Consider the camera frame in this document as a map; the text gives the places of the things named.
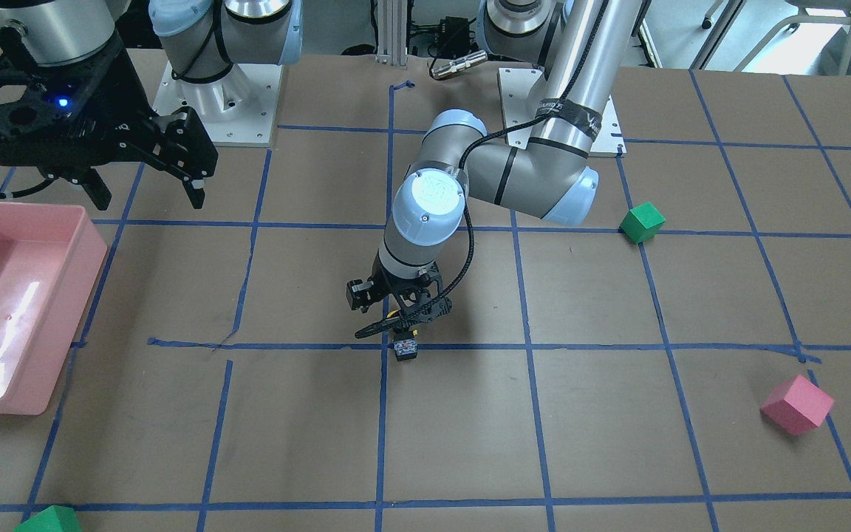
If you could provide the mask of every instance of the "green block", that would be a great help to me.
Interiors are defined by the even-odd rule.
[[[665,217],[662,213],[651,202],[645,202],[637,208],[629,209],[619,228],[637,245],[655,236],[663,223]]]
[[[15,532],[81,532],[81,524],[73,509],[48,506],[40,514],[16,526]]]

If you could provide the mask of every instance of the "mounting plate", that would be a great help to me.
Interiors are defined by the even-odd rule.
[[[543,72],[537,68],[499,68],[497,70],[505,127],[521,124],[533,118],[527,108],[527,93],[530,93],[530,88],[541,74]],[[523,149],[527,147],[528,138],[530,138],[530,128],[511,132],[507,135],[507,144]],[[619,118],[615,114],[615,104],[610,97],[602,117],[602,129],[593,143],[593,148],[590,149],[590,156],[615,157],[619,149],[622,149],[625,154],[626,141],[622,137]]]
[[[216,146],[267,148],[274,131],[283,67],[277,64],[240,64],[239,67],[249,78],[253,85],[251,91],[257,98],[245,108],[236,109],[239,112],[227,121],[215,122],[201,117],[202,123]],[[172,78],[172,66],[166,63],[153,110],[160,115],[175,111],[185,100],[185,95],[179,93],[179,84]]]

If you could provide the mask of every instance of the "cable connector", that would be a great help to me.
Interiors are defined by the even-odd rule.
[[[452,75],[485,63],[487,60],[488,52],[479,50],[462,58],[453,58],[453,60],[449,61],[448,64],[443,64],[442,66],[432,68],[430,70],[434,80],[447,80],[447,78],[451,78]]]

